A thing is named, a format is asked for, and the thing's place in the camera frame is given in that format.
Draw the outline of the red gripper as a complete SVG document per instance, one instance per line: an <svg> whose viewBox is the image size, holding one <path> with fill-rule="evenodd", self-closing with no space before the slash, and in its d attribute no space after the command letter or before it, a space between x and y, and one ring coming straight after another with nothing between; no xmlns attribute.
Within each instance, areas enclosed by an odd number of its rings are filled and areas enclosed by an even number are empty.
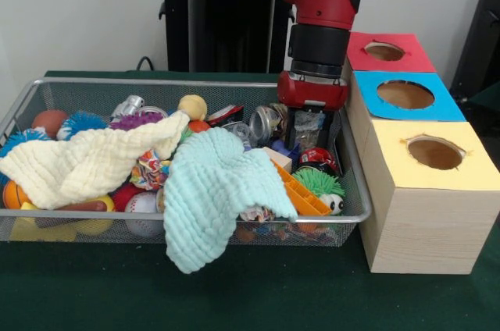
<svg viewBox="0 0 500 331"><path fill-rule="evenodd" d="M325 110L316 146L326 148L333 113L343 107L349 86L340 79L307 77L290 71L282 71L278 77L277 96L287 106L286 148L295 147L295 120L297 109L320 108Z"/></svg>

